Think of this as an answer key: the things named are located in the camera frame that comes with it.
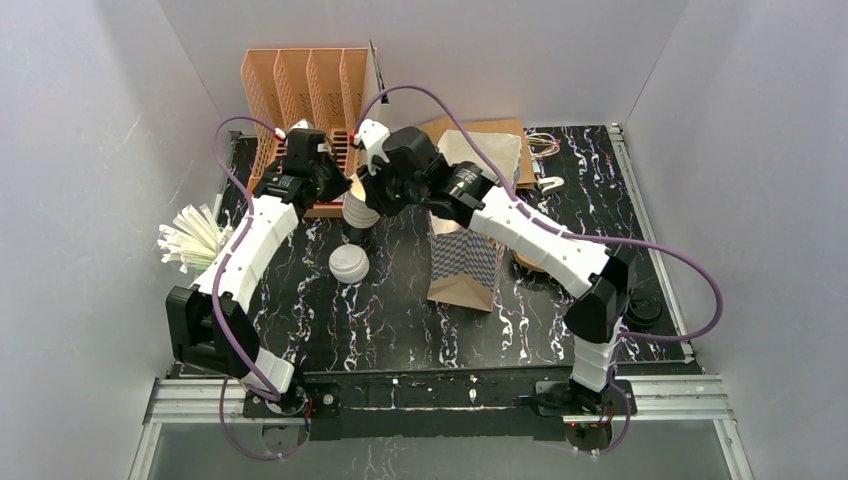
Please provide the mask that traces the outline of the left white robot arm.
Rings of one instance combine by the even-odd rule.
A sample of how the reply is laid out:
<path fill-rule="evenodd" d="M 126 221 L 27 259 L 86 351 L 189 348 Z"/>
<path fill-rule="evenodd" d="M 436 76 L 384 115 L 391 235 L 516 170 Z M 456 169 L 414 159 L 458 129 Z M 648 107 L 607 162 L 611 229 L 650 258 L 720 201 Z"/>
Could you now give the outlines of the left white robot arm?
<path fill-rule="evenodd" d="M 256 395 L 278 402 L 295 367 L 261 346 L 248 315 L 251 300 L 305 213 L 343 195 L 351 182 L 326 133 L 308 121 L 274 136 L 285 144 L 280 165 L 266 170 L 248 197 L 242 221 L 211 265 L 190 287 L 173 287 L 165 307 L 177 361 L 236 378 Z"/>

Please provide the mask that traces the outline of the brown pulp cup carrier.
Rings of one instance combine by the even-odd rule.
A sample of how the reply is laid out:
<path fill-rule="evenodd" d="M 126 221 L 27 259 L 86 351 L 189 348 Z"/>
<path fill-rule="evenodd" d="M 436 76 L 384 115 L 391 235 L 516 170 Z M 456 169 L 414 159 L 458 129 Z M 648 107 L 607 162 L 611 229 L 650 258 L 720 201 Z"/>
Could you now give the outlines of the brown pulp cup carrier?
<path fill-rule="evenodd" d="M 561 269 L 568 259 L 568 252 L 561 252 L 545 246 L 511 247 L 510 253 L 515 262 L 528 270 L 552 275 Z"/>

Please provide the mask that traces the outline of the blue checkered paper bag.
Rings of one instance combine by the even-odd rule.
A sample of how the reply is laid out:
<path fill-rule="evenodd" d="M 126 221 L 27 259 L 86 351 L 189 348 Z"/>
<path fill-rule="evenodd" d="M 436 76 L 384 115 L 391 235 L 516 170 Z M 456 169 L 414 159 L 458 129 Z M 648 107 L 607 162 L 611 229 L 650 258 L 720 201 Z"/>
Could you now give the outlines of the blue checkered paper bag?
<path fill-rule="evenodd" d="M 427 299 L 490 312 L 500 278 L 504 246 L 496 240 L 429 216 L 431 275 Z"/>

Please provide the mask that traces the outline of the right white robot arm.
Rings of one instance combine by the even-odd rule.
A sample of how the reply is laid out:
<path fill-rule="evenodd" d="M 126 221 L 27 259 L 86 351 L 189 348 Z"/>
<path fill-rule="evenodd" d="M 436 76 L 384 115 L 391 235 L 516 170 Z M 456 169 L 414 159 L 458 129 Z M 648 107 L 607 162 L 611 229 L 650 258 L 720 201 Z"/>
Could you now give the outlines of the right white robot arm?
<path fill-rule="evenodd" d="M 602 408 L 633 289 L 634 252 L 575 235 L 517 197 L 503 172 L 461 129 L 476 161 L 450 163 L 417 127 L 390 131 L 363 121 L 350 135 L 365 156 L 357 175 L 367 206 L 394 216 L 421 205 L 436 217 L 504 244 L 538 264 L 574 299 L 564 324 L 574 337 L 574 364 L 559 407 Z"/>

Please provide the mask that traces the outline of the stack of white paper cups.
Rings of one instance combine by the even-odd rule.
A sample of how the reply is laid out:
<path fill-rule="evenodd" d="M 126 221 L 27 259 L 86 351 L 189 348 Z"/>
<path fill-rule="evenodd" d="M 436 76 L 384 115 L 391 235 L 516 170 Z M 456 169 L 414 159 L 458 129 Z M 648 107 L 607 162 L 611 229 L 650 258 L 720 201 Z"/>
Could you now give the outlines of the stack of white paper cups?
<path fill-rule="evenodd" d="M 366 204 L 364 188 L 352 185 L 342 205 L 342 231 L 347 241 L 353 245 L 362 244 L 379 219 L 380 214 Z"/>

